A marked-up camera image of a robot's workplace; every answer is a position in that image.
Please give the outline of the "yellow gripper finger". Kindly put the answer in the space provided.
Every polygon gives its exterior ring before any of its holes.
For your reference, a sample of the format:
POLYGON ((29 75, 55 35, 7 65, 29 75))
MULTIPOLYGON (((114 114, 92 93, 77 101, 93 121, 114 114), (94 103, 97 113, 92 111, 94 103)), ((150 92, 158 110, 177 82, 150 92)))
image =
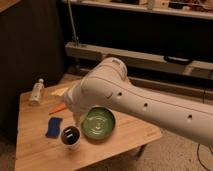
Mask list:
POLYGON ((54 90, 53 92, 51 92, 51 95, 52 95, 52 96, 59 96, 59 97, 61 97, 61 96, 64 95, 64 93, 65 93, 67 90, 68 90, 67 87, 65 87, 65 88, 59 88, 59 89, 56 89, 56 90, 54 90))

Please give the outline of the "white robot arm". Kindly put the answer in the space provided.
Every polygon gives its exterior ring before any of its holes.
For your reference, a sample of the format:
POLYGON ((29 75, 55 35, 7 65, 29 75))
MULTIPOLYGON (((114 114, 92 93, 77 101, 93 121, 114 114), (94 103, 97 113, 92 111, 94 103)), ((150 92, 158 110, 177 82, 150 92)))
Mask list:
POLYGON ((128 81, 125 63, 102 60, 63 93, 75 115, 100 106, 129 114, 213 148, 213 106, 139 88, 128 81))

